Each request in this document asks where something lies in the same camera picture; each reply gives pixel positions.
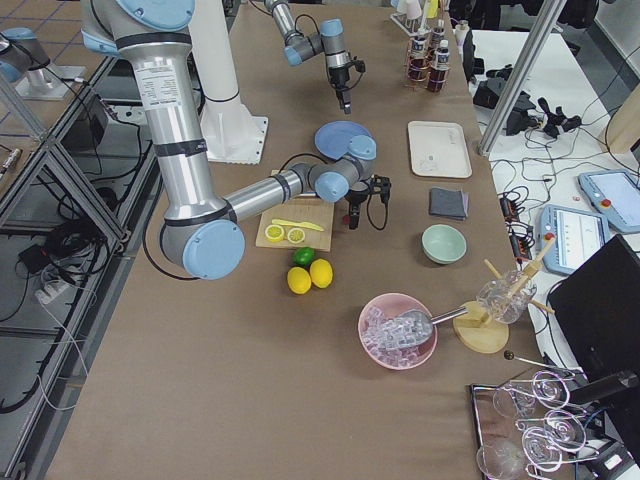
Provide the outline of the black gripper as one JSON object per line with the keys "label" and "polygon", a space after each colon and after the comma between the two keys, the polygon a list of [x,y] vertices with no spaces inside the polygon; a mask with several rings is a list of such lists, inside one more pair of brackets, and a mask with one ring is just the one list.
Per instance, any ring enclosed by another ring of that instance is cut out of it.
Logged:
{"label": "black gripper", "polygon": [[346,194],[349,204],[348,227],[356,230],[360,222],[360,205],[370,197],[379,195],[381,202],[387,206],[391,195],[391,180],[389,177],[373,175],[371,178],[356,183]]}
{"label": "black gripper", "polygon": [[[350,80],[351,68],[355,69],[355,71],[359,74],[359,77],[353,84],[349,85],[348,81]],[[350,114],[352,111],[351,94],[349,90],[355,88],[358,85],[364,72],[364,63],[347,63],[342,66],[331,67],[328,70],[329,83],[336,92],[336,97],[338,99],[340,109],[345,114]]]}

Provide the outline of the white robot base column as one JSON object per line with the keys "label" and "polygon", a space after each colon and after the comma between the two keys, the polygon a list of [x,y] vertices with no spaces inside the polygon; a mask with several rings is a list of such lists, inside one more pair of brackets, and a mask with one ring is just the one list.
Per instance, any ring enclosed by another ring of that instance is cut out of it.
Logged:
{"label": "white robot base column", "polygon": [[197,1],[189,32],[205,100],[200,125],[208,159],[259,163],[268,119],[252,115],[241,100],[222,3]]}

